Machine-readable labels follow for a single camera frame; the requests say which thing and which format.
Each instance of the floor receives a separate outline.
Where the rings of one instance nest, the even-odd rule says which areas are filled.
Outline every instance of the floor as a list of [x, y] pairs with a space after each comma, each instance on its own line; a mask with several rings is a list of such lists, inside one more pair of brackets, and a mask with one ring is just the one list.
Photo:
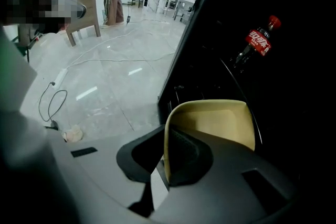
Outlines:
[[[123, 8], [126, 18], [128, 7]], [[67, 98], [53, 117], [62, 131], [78, 124], [83, 140], [89, 141], [158, 126], [156, 102], [185, 25], [179, 18], [174, 21], [172, 13], [164, 17], [137, 6], [129, 7], [129, 11], [134, 23], [101, 29], [101, 37], [96, 37], [93, 27], [83, 29], [74, 34], [74, 47], [65, 33], [43, 36], [30, 51], [30, 64], [38, 75], [21, 112], [50, 125], [40, 118], [38, 101], [49, 82], [68, 67], [59, 88], [67, 91]], [[70, 66], [76, 59], [75, 63], [83, 63]], [[41, 101], [45, 119], [55, 92], [49, 87]], [[55, 96], [50, 114], [65, 94]]]

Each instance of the striped pants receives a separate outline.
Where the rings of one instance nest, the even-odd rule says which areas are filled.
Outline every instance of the striped pants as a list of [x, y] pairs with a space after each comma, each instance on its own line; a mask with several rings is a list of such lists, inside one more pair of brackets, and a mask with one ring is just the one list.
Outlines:
[[104, 7], [107, 16], [104, 22], [106, 25], [114, 25], [124, 21], [121, 0], [104, 0]]

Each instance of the bottle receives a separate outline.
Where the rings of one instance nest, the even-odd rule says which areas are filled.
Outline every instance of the bottle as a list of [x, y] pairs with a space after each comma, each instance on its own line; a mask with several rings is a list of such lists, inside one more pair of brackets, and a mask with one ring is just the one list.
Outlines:
[[247, 46], [245, 49], [233, 59], [233, 67], [238, 73], [243, 73], [247, 65], [260, 60], [266, 56], [271, 49], [269, 42], [270, 32], [278, 29], [281, 26], [281, 21], [274, 15], [269, 17], [267, 30], [259, 27], [257, 30], [251, 30], [245, 38]]

